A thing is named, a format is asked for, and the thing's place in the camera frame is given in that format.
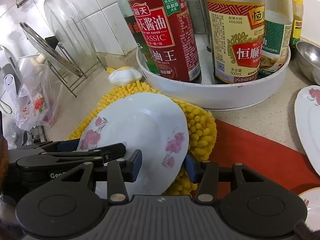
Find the white floral plate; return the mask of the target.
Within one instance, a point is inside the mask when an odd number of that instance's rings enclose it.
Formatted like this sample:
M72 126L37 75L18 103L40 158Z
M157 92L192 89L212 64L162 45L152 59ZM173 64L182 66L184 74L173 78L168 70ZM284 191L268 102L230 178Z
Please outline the white floral plate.
M320 143L319 86L302 88L296 97L294 112L300 142L311 166L319 175Z
M101 110L83 132L78 151L122 143L124 159L142 152L137 180L126 183L129 196L161 195L177 177L188 151L187 120L170 98L150 92L126 96Z

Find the steel bowl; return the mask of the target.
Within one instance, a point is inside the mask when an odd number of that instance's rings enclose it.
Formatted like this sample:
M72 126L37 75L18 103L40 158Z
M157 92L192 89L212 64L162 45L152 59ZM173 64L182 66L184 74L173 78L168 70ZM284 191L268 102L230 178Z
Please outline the steel bowl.
M319 85L319 46L306 41L296 43L296 61L304 76L314 84Z

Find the yellow chenille mat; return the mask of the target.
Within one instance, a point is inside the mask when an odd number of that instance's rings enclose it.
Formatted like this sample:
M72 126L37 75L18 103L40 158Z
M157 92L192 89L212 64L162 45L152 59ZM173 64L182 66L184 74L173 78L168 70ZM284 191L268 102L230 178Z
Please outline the yellow chenille mat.
M89 123L105 107L114 103L118 99L142 92L159 93L159 91L141 81L112 88L110 92L101 97L100 101L97 103L97 108L93 109L91 113L82 120L67 139L79 139ZM205 111L199 106L176 98L172 98L172 101L175 102L185 114L189 138L191 139L191 142L189 143L189 150L191 150L200 161L209 159L217 139L216 123L212 113ZM197 188L198 186L189 180L185 170L181 169L174 182L164 193L170 195L182 195L186 193L190 195L191 192L196 191Z

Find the red table mat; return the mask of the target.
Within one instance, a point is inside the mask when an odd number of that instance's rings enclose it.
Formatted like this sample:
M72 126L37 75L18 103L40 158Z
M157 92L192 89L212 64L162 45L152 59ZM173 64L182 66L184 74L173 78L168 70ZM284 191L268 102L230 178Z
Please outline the red table mat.
M295 194L319 187L319 175L306 155L223 121L215 123L217 139L210 161L221 167L242 163Z

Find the white rotating condiment rack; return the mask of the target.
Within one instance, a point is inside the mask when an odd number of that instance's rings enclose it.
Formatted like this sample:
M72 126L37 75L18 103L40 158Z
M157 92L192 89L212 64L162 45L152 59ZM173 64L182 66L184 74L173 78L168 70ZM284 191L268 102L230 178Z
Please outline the white rotating condiment rack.
M218 84L213 76L212 55L206 35L195 35L201 67L201 83L166 79L149 71L144 55L136 50L136 60L147 83L167 96L198 105L210 111L233 111L257 105L272 96L283 84L291 52L285 64L270 76L238 84Z

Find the plastic bag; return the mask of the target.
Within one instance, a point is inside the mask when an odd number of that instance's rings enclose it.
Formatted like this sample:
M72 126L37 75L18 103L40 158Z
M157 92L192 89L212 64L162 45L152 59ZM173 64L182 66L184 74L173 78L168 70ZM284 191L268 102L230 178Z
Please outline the plastic bag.
M62 83L36 55L21 57L18 69L21 87L14 100L16 125L25 131L35 126L51 127L57 119Z

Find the small floral plate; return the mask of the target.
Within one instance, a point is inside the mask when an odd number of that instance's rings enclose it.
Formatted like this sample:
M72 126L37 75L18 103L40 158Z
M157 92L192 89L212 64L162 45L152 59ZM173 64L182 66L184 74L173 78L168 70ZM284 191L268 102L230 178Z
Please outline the small floral plate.
M307 208L306 225L310 230L320 229L320 187L309 189L299 194Z

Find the metal rimmed pot lid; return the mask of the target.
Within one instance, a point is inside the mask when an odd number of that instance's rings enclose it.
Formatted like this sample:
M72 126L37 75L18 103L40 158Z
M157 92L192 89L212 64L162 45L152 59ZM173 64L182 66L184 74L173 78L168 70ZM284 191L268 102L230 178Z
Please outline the metal rimmed pot lid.
M54 65L65 68L74 75L80 77L82 74L76 66L71 64L67 59L62 57L55 49L53 49L40 35L38 35L29 25L25 22L20 22L20 27L33 47L45 55L45 57Z

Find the glass pot lid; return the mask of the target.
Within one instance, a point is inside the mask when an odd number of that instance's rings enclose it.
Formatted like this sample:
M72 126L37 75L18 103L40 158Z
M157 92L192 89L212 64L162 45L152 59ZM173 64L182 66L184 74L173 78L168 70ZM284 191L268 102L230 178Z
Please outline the glass pot lid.
M68 56L86 70L98 62L93 41L70 0L44 0L47 22Z

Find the yellow label vinegar bottle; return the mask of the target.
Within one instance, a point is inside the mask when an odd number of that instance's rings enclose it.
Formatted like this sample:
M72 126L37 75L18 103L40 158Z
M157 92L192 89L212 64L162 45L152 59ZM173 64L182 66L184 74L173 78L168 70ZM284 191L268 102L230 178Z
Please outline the yellow label vinegar bottle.
M214 75L224 83L258 77L265 28L265 0L203 0Z

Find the yellow label oil bottle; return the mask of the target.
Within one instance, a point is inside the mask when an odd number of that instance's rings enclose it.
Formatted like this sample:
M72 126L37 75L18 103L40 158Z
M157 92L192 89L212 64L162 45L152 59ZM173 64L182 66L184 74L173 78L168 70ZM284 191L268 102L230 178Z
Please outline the yellow label oil bottle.
M290 38L290 47L292 49L295 48L296 43L301 38L302 25L303 25L303 0L292 0L293 7L293 23L291 30L291 38Z

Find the red label soy sauce bottle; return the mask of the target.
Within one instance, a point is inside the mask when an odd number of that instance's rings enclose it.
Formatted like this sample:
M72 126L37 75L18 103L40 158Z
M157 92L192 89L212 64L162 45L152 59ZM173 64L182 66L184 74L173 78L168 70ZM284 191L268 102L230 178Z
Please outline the red label soy sauce bottle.
M127 0L160 76L194 82L201 76L187 0Z

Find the green label seafood sauce bottle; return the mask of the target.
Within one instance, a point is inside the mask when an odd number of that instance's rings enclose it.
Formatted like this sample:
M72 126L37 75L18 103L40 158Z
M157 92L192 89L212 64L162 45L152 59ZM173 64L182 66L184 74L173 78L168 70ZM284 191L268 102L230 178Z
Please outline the green label seafood sauce bottle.
M284 65L293 21L291 0L265 0L265 34L259 72L269 76Z

